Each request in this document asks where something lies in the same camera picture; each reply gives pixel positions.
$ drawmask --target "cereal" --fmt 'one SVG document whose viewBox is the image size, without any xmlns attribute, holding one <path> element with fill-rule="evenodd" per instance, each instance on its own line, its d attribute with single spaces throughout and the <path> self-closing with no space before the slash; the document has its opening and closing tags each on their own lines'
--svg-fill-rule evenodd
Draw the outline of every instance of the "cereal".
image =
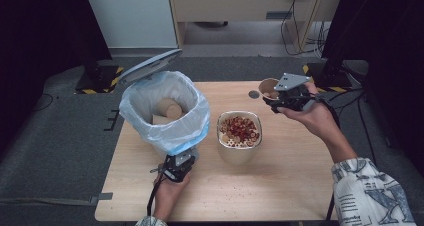
<svg viewBox="0 0 424 226">
<path fill-rule="evenodd" d="M 219 126 L 221 140 L 230 147 L 252 147 L 259 139 L 258 129 L 249 118 L 230 116 Z"/>
</svg>

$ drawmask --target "plastic bag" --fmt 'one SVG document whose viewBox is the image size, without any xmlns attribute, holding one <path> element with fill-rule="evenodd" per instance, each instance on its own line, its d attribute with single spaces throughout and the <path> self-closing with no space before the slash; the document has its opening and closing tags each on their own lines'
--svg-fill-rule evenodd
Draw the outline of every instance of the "plastic bag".
<svg viewBox="0 0 424 226">
<path fill-rule="evenodd" d="M 156 104 L 175 100 L 187 114 L 166 125 L 152 125 Z M 209 130 L 210 110 L 205 96 L 181 72 L 159 72 L 129 86 L 122 95 L 120 114 L 161 157 L 196 146 Z"/>
</svg>

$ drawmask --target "wooden table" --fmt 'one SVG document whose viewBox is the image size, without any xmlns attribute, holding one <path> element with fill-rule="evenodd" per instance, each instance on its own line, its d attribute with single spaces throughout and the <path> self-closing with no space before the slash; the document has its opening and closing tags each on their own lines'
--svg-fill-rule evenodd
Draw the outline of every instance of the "wooden table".
<svg viewBox="0 0 424 226">
<path fill-rule="evenodd" d="M 323 220 L 332 195 L 332 161 L 323 142 L 297 121 L 274 114 L 261 98 L 248 93 L 260 82 L 197 82 L 207 97 L 210 130 L 199 144 L 200 157 L 191 182 L 170 221 L 298 221 Z M 263 141 L 255 158 L 243 166 L 225 163 L 218 154 L 216 122 L 225 111 L 257 114 Z M 100 200 L 98 221 L 137 221 L 146 205 L 162 160 L 124 123 Z"/>
</svg>

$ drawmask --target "sleeve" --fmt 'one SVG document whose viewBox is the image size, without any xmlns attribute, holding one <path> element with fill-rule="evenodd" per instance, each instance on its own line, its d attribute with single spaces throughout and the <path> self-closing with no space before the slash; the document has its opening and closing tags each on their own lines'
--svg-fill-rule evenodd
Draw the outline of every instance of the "sleeve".
<svg viewBox="0 0 424 226">
<path fill-rule="evenodd" d="M 143 219 L 138 221 L 135 226 L 167 226 L 167 224 L 153 216 L 145 216 Z"/>
<path fill-rule="evenodd" d="M 416 225 L 402 186 L 370 159 L 349 159 L 335 164 L 331 172 L 341 226 Z"/>
</svg>

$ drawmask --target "trash bin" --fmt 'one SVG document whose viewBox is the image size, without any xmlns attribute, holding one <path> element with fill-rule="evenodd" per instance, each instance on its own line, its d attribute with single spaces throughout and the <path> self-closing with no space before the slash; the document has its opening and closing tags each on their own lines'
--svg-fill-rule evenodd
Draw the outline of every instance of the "trash bin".
<svg viewBox="0 0 424 226">
<path fill-rule="evenodd" d="M 182 50 L 176 49 L 155 56 L 119 78 L 121 84 L 129 85 L 122 95 L 120 114 L 162 159 L 196 149 L 209 130 L 206 97 L 181 72 L 163 71 L 181 53 Z M 164 98 L 177 102 L 185 115 L 168 124 L 153 125 L 152 117 L 159 113 L 157 103 Z"/>
</svg>

